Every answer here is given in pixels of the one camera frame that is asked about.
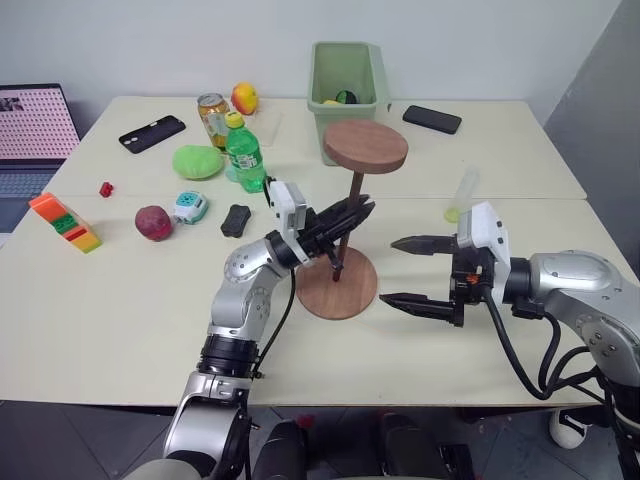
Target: round wooden base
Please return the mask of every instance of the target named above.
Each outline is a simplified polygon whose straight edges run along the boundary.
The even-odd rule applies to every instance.
[[[362,312],[378,289],[376,269],[358,250],[347,248],[340,280],[333,281],[333,269],[324,256],[309,268],[296,272],[296,292],[300,302],[314,315],[344,320]]]

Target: laptop screen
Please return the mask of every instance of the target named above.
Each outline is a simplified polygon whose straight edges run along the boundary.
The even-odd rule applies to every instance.
[[[61,164],[79,141],[60,85],[0,86],[0,165]]]

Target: laptop keyboard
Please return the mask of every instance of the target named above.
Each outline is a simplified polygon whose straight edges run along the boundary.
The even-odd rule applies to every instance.
[[[54,172],[2,173],[0,172],[0,198],[32,198],[40,195]]]

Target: table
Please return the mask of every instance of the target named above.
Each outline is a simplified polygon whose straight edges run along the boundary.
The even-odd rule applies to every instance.
[[[211,188],[224,182],[213,180]],[[224,259],[242,242],[267,233],[273,213],[260,196],[244,196],[253,212],[245,236],[224,238],[218,228],[230,202],[213,197],[201,224],[182,226],[168,240],[152,243],[135,230],[134,214],[151,203],[168,208],[173,194],[60,198],[95,227],[104,245],[83,255],[29,212],[0,249],[0,398],[175,405],[198,360]],[[375,210],[351,239],[374,262],[379,292],[445,298],[448,256],[417,258],[388,245],[411,234],[450,234],[453,227],[442,215],[447,200],[374,198]],[[634,278],[586,202],[492,204],[509,229],[514,256],[592,250]],[[532,237],[532,225],[544,235]],[[285,281],[274,293],[264,339],[284,309],[288,289]],[[533,375],[549,340],[547,322],[511,319],[507,309],[503,314]],[[579,344],[568,328],[563,334],[560,352]],[[590,357],[581,356],[569,370],[591,366]],[[296,300],[263,371],[266,377],[251,392],[255,405],[540,404],[518,383],[484,306],[469,308],[465,328],[457,329],[377,299],[344,321],[315,318]],[[546,405],[589,402],[569,389]]]
[[[411,104],[459,115],[458,133],[447,135],[402,121]],[[313,202],[348,191],[351,176],[322,164],[314,117],[303,99],[264,99],[265,115],[281,114],[273,144],[263,148],[270,175],[296,182]],[[186,124],[183,132],[132,155],[118,143],[122,134],[167,114]],[[451,198],[465,169],[480,172],[476,198],[584,199],[586,194],[521,101],[397,101],[377,121],[409,143],[403,168],[384,178],[369,176],[362,191],[378,198]],[[176,195],[193,188],[171,169],[171,156],[185,144],[209,145],[194,98],[117,97],[49,184],[64,195],[95,195],[104,181],[118,195]],[[201,183],[212,198],[234,195],[237,185]]]

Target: bottle label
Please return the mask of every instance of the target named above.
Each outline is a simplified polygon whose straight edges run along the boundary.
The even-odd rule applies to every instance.
[[[224,123],[224,113],[207,114],[207,130],[209,135],[222,135],[226,137],[229,133],[229,127]]]
[[[262,163],[262,154],[260,150],[256,150],[249,155],[231,155],[231,163],[240,170],[249,170]]]

